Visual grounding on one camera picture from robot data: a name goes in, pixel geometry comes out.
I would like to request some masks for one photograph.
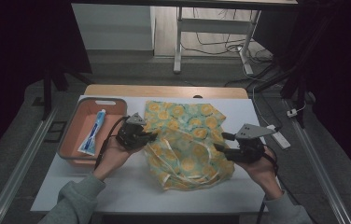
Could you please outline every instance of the gray sleeve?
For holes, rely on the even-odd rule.
[[[88,223],[97,206],[97,195],[104,188],[105,183],[92,174],[79,183],[67,183],[56,206],[39,223]]]
[[[264,201],[269,210],[272,224],[311,224],[312,220],[307,215],[303,206],[294,205],[284,191],[281,198]]]

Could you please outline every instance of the wall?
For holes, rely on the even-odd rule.
[[[90,4],[72,7],[86,49],[154,49],[154,7]]]

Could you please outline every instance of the floral fabric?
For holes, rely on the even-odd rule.
[[[146,132],[157,133],[145,152],[150,172],[164,189],[208,188],[232,177],[233,162],[216,151],[224,144],[225,116],[210,104],[146,103]]]

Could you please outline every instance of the orange tray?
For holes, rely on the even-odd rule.
[[[95,155],[91,156],[77,149],[91,132],[96,121],[97,113],[105,110],[104,123],[95,136]],[[88,97],[80,100],[71,121],[68,123],[57,153],[59,156],[75,166],[94,166],[101,146],[107,138],[115,122],[127,115],[127,104],[117,98]],[[115,128],[116,134],[121,125]]]

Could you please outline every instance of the metal frame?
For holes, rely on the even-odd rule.
[[[233,0],[71,0],[78,4],[124,5],[124,6],[156,6],[156,7],[206,7],[231,8],[245,10],[277,10],[298,11],[315,5],[302,5],[293,3],[278,3],[270,1],[233,1]]]
[[[204,19],[182,19],[182,7],[178,10],[176,22],[175,65],[174,73],[181,73],[181,34],[182,32],[196,32],[209,34],[246,35],[246,42],[239,47],[240,58],[247,76],[254,75],[246,56],[249,43],[257,26],[260,11],[255,11],[251,21],[218,21]]]
[[[284,100],[284,107],[289,110],[290,106],[287,101]],[[292,118],[292,125],[294,126],[295,132],[298,135],[303,149],[306,152],[306,156],[312,164],[313,170],[316,173],[318,182],[321,185],[321,188],[327,194],[330,206],[332,207],[333,214],[338,219],[338,222],[341,224],[351,224],[351,217],[348,214],[344,202],[342,201],[341,196],[339,195],[338,190],[333,185],[330,180],[330,175],[328,174],[324,164],[322,163],[320,157],[316,152],[316,148],[312,141],[310,140],[309,134],[305,129],[303,129],[300,123]]]
[[[36,152],[41,146],[42,141],[44,140],[45,134],[47,133],[50,124],[52,123],[54,117],[56,116],[59,110],[59,104],[61,100],[57,102],[57,104],[53,107],[51,112],[48,114],[46,120],[41,120],[38,124],[38,127],[33,134],[29,144],[24,150],[21,158],[18,161],[15,169],[10,175],[7,183],[5,184],[3,190],[0,194],[0,223],[4,219],[8,208],[10,207],[18,189],[23,181],[27,171],[30,168],[30,165],[35,157]]]

